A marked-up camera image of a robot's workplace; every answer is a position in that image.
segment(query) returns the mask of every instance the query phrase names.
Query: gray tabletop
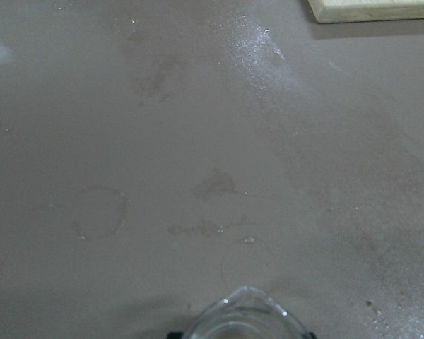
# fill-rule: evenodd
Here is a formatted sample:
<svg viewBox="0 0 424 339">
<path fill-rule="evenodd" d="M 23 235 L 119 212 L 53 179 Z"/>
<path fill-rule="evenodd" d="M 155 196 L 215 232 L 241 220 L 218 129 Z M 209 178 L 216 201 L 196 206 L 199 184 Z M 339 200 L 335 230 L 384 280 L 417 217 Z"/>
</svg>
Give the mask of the gray tabletop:
<svg viewBox="0 0 424 339">
<path fill-rule="evenodd" d="M 0 339 L 163 339 L 241 285 L 424 338 L 424 20 L 0 1 Z"/>
</svg>

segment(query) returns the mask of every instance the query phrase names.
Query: clear glass container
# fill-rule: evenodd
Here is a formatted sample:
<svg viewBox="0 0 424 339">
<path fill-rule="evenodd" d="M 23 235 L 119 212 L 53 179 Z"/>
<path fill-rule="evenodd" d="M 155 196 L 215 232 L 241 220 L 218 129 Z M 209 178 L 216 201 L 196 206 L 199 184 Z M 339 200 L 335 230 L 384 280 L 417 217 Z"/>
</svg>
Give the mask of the clear glass container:
<svg viewBox="0 0 424 339">
<path fill-rule="evenodd" d="M 265 292 L 240 287 L 208 307 L 182 339 L 313 339 Z"/>
</svg>

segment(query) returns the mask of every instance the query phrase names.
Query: wooden board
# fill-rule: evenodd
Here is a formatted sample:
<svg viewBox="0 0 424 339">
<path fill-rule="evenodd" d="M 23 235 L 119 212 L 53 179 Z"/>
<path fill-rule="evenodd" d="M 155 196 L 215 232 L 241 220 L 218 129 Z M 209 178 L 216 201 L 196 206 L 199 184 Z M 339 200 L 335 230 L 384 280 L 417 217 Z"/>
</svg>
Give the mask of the wooden board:
<svg viewBox="0 0 424 339">
<path fill-rule="evenodd" d="M 424 18 L 424 0 L 309 0 L 320 23 Z"/>
</svg>

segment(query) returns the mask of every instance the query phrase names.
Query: wooden cutting board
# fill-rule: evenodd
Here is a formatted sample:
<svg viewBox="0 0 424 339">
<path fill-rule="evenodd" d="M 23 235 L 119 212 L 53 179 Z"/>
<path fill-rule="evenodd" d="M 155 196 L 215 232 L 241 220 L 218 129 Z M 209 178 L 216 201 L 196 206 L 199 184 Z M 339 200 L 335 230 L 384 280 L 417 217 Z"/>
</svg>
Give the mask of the wooden cutting board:
<svg viewBox="0 0 424 339">
<path fill-rule="evenodd" d="M 320 23 L 424 18 L 424 0 L 309 0 Z"/>
</svg>

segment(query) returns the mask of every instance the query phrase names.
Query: wet surface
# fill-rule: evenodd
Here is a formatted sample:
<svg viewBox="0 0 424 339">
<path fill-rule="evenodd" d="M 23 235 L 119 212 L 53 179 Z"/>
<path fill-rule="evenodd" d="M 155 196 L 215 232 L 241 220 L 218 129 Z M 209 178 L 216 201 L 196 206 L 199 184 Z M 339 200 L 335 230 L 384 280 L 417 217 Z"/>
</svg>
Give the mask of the wet surface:
<svg viewBox="0 0 424 339">
<path fill-rule="evenodd" d="M 0 1 L 0 338 L 424 338 L 424 20 L 304 2 Z"/>
</svg>

